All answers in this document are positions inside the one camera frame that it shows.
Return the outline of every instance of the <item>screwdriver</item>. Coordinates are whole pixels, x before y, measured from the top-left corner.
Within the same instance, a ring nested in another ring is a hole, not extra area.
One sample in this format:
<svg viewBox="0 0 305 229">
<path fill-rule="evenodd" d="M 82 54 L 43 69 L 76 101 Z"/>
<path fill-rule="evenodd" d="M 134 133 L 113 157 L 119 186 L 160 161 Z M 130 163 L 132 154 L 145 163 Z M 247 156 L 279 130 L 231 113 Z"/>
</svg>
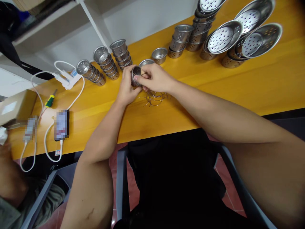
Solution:
<svg viewBox="0 0 305 229">
<path fill-rule="evenodd" d="M 54 93 L 52 95 L 50 95 L 50 98 L 48 99 L 48 101 L 45 103 L 45 107 L 50 108 L 53 105 L 53 101 L 55 98 L 55 94 L 57 92 L 57 89 L 54 91 Z"/>
</svg>

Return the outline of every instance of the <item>yellow table surface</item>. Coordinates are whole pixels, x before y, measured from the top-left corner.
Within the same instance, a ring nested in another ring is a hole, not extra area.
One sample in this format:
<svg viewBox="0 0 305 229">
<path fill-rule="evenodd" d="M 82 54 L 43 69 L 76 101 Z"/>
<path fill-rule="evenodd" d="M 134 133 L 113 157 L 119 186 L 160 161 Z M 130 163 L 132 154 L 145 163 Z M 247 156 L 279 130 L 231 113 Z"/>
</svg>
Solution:
<svg viewBox="0 0 305 229">
<path fill-rule="evenodd" d="M 234 19 L 249 2 L 227 0 L 218 12 L 210 31 Z M 203 61 L 199 57 L 200 51 L 187 50 L 177 59 L 167 56 L 162 67 L 184 83 L 235 102 L 259 115 L 304 108 L 305 18 L 302 9 L 297 0 L 277 0 L 275 10 L 266 23 L 280 23 L 283 26 L 282 38 L 271 51 L 246 61 L 238 68 L 222 67 L 220 62 L 224 53 L 214 60 Z M 192 19 L 193 16 L 177 24 L 192 24 Z M 129 45 L 133 63 L 139 64 L 142 60 L 151 58 L 152 51 L 158 47 L 168 47 L 175 25 Z M 90 135 L 114 102 L 120 82 L 121 78 L 108 80 L 104 86 L 98 87 L 86 80 L 82 95 L 70 109 L 70 136 L 64 141 L 64 154 L 84 149 Z M 52 79 L 37 87 L 44 102 L 56 88 L 58 89 L 53 107 L 47 109 L 41 118 L 37 154 L 44 153 L 44 134 L 47 127 L 54 122 L 56 112 L 66 109 L 72 103 L 82 85 L 83 81 L 80 80 L 73 89 L 65 90 L 58 81 Z M 164 100 L 157 107 L 144 107 L 145 104 L 145 99 L 139 98 L 127 107 L 118 143 L 199 127 L 174 98 Z M 40 101 L 37 99 L 33 114 L 38 115 L 40 110 Z M 14 159 L 20 158 L 24 146 L 23 135 L 24 128 L 9 131 Z M 54 127 L 47 136 L 47 147 L 49 152 L 60 149 L 59 142 L 54 141 Z M 24 157 L 32 156 L 33 152 L 32 141 L 28 144 Z"/>
</svg>

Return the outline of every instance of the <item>charging cable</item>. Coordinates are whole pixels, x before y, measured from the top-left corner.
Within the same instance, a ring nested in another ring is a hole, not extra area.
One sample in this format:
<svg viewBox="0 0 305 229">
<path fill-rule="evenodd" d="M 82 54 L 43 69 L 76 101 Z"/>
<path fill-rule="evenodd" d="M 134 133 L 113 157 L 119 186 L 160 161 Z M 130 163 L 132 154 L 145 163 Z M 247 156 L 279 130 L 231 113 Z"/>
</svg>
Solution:
<svg viewBox="0 0 305 229">
<path fill-rule="evenodd" d="M 65 64 L 68 64 L 68 65 L 72 66 L 74 69 L 76 69 L 72 64 L 69 64 L 68 62 L 61 61 L 61 60 L 55 61 L 55 62 L 54 62 L 54 66 L 55 66 L 56 69 L 57 69 L 58 71 L 60 71 L 61 73 L 63 73 L 63 71 L 60 70 L 60 69 L 56 66 L 57 63 L 65 63 Z M 34 78 L 35 76 L 37 76 L 38 74 L 41 74 L 41 73 L 50 73 L 50 74 L 52 74 L 54 77 L 57 76 L 56 73 L 52 73 L 52 72 L 49 72 L 49 71 L 42 71 L 42 72 L 36 73 L 35 75 L 33 75 L 33 76 L 31 77 L 31 80 L 30 80 L 30 81 L 31 81 L 31 84 L 32 84 L 32 86 L 33 86 L 35 92 L 37 93 L 37 95 L 38 95 L 38 97 L 39 97 L 39 99 L 40 99 L 40 102 L 41 102 L 41 112 L 40 112 L 40 115 L 39 115 L 39 117 L 38 117 L 36 129 L 35 129 L 34 132 L 33 132 L 33 134 L 35 135 L 35 141 L 34 141 L 34 155 L 33 155 L 33 164 L 32 164 L 32 167 L 31 167 L 29 170 L 25 170 L 25 169 L 22 167 L 22 158 L 23 158 L 25 149 L 26 149 L 26 147 L 27 147 L 27 145 L 28 145 L 28 142 L 25 142 L 25 143 L 24 143 L 24 148 L 23 148 L 22 154 L 21 154 L 21 156 L 20 156 L 19 165 L 20 165 L 20 168 L 21 168 L 21 170 L 22 170 L 23 172 L 29 172 L 29 171 L 31 171 L 31 170 L 33 169 L 34 165 L 35 165 L 35 161 L 36 161 L 36 152 L 37 152 L 37 134 L 38 134 L 39 121 L 40 121 L 41 116 L 43 115 L 43 113 L 44 113 L 44 112 L 46 111 L 46 109 L 47 109 L 47 107 L 45 107 L 44 104 L 43 104 L 43 102 L 42 102 L 42 99 L 41 99 L 40 94 L 38 93 L 38 91 L 36 90 L 36 88 L 35 88 L 35 86 L 34 86 L 34 84 L 33 84 L 33 78 Z M 69 109 L 72 107 L 72 105 L 75 103 L 75 101 L 79 98 L 79 96 L 81 95 L 81 93 L 82 93 L 83 90 L 84 90 L 84 87 L 85 87 L 85 79 L 84 79 L 83 76 L 82 76 L 82 78 L 83 78 L 83 82 L 84 82 L 84 83 L 83 83 L 83 87 L 82 87 L 82 89 L 81 89 L 79 95 L 75 98 L 75 100 L 74 100 L 74 101 L 72 102 L 72 104 L 67 108 L 67 110 L 69 110 Z M 62 153 L 63 153 L 63 144 L 64 144 L 64 141 L 63 141 L 63 140 L 60 140 L 60 155 L 59 155 L 59 159 L 58 159 L 57 161 L 53 160 L 53 159 L 50 157 L 50 155 L 48 154 L 47 145 L 46 145 L 46 137 L 47 137 L 47 134 L 48 134 L 50 128 L 51 128 L 53 125 L 54 125 L 54 122 L 51 123 L 51 125 L 48 127 L 48 129 L 47 129 L 47 131 L 46 131 L 46 133 L 45 133 L 45 135 L 44 135 L 44 150 L 45 150 L 45 153 L 46 153 L 47 157 L 48 157 L 52 162 L 59 162 L 59 161 L 61 160 Z"/>
</svg>

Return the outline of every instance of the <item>scar on arm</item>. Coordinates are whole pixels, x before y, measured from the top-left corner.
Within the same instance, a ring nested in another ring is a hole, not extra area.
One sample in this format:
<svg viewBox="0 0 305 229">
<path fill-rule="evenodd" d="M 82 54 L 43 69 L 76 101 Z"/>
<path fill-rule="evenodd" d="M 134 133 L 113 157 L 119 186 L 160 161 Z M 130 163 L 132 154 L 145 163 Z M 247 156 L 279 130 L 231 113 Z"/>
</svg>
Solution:
<svg viewBox="0 0 305 229">
<path fill-rule="evenodd" d="M 90 215 L 92 215 L 93 214 L 93 212 L 94 212 L 94 208 L 92 209 L 92 211 L 88 214 L 88 216 L 87 216 L 87 219 L 89 219 L 90 218 Z"/>
</svg>

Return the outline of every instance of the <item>phone screen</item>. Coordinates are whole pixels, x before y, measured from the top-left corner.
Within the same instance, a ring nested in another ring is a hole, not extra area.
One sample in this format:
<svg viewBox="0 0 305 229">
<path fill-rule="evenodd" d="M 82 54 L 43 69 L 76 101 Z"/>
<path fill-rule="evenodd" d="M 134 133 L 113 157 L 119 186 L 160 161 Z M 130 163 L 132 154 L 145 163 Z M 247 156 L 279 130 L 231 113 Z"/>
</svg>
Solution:
<svg viewBox="0 0 305 229">
<path fill-rule="evenodd" d="M 55 120 L 55 141 L 69 137 L 69 110 L 57 113 Z"/>
</svg>

